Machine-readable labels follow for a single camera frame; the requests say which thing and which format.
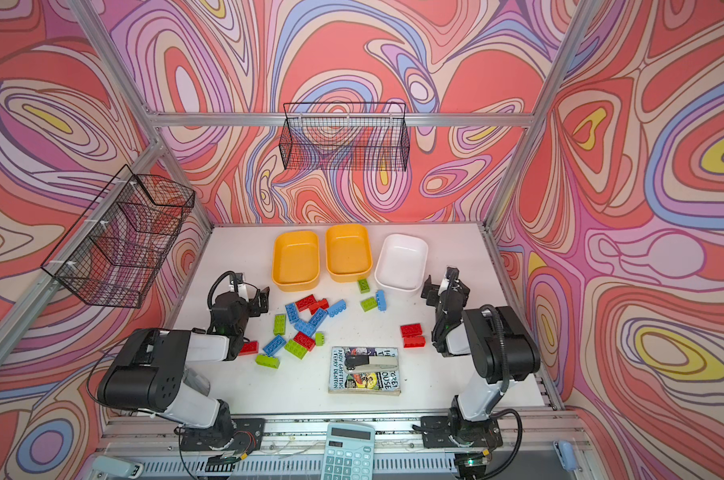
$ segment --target red building block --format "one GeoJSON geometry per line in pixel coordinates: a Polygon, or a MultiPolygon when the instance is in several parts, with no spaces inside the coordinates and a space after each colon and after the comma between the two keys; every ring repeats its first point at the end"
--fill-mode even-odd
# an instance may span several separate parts
{"type": "Polygon", "coordinates": [[[315,302],[313,303],[313,305],[309,306],[309,312],[311,312],[311,315],[313,315],[320,308],[324,308],[325,310],[329,308],[329,302],[326,298],[323,298],[320,301],[315,302]]]}
{"type": "Polygon", "coordinates": [[[313,350],[313,347],[317,344],[313,338],[303,332],[298,332],[298,334],[293,337],[293,340],[295,340],[295,343],[298,345],[305,347],[309,352],[313,350]]]}
{"type": "Polygon", "coordinates": [[[413,349],[419,346],[425,346],[425,337],[423,336],[408,336],[403,339],[405,342],[406,349],[413,349]]]}
{"type": "Polygon", "coordinates": [[[303,312],[305,309],[307,309],[309,306],[311,306],[316,301],[317,301],[317,299],[315,299],[313,297],[313,295],[309,295],[309,296],[303,297],[302,299],[295,302],[295,306],[298,307],[299,312],[303,312]]]}
{"type": "Polygon", "coordinates": [[[258,342],[245,343],[242,350],[239,351],[240,355],[250,355],[252,353],[258,353],[258,342]]]}
{"type": "Polygon", "coordinates": [[[420,328],[420,323],[410,323],[409,325],[402,325],[399,328],[399,331],[402,332],[402,338],[407,338],[408,336],[421,336],[423,335],[423,329],[420,328]]]}

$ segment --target yellow plastic tray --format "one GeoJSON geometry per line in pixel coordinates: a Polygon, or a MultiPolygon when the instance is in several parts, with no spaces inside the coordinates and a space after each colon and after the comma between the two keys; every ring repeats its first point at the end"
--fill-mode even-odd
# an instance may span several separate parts
{"type": "Polygon", "coordinates": [[[319,283],[319,237],[302,230],[277,237],[271,280],[284,292],[311,290],[319,283]]]}
{"type": "Polygon", "coordinates": [[[336,225],[327,229],[327,271],[336,282],[356,282],[373,269],[367,228],[336,225]]]}

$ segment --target black wire mesh basket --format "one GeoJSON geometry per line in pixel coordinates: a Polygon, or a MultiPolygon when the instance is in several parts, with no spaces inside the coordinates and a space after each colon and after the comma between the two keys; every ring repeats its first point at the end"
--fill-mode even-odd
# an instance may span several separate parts
{"type": "Polygon", "coordinates": [[[194,200],[184,185],[133,174],[57,270],[49,271],[49,256],[42,269],[88,305],[140,308],[194,200]]]}
{"type": "Polygon", "coordinates": [[[401,102],[285,103],[279,150],[285,170],[407,170],[401,102]]]}

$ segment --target calculator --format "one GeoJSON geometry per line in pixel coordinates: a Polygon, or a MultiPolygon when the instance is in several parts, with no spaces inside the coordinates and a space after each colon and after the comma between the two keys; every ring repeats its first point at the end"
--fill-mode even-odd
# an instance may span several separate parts
{"type": "Polygon", "coordinates": [[[375,428],[331,422],[327,428],[321,479],[370,480],[374,447],[375,428]]]}

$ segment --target book cover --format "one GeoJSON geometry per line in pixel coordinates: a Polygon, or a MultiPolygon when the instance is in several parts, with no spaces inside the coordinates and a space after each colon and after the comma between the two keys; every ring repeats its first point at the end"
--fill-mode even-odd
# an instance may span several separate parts
{"type": "Polygon", "coordinates": [[[369,346],[334,346],[329,365],[330,393],[378,393],[398,395],[399,370],[395,372],[354,373],[346,368],[346,355],[395,356],[396,348],[369,346]]]}

